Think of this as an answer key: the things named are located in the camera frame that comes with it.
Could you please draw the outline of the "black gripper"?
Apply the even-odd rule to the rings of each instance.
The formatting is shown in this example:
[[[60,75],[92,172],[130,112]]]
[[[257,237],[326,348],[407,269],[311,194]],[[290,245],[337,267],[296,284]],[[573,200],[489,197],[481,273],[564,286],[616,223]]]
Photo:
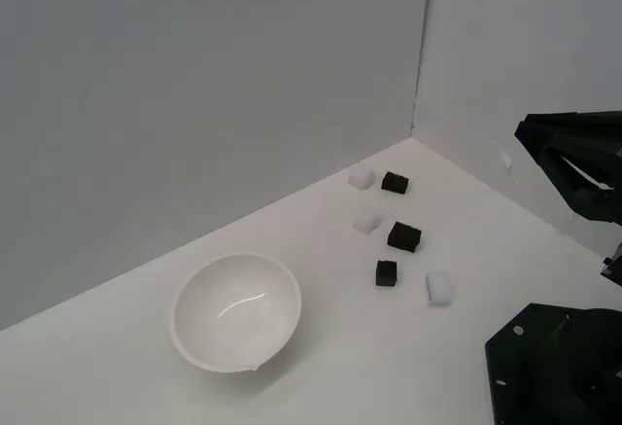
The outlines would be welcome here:
[[[619,111],[529,114],[514,136],[573,212],[621,224]],[[622,286],[622,244],[601,275]]]

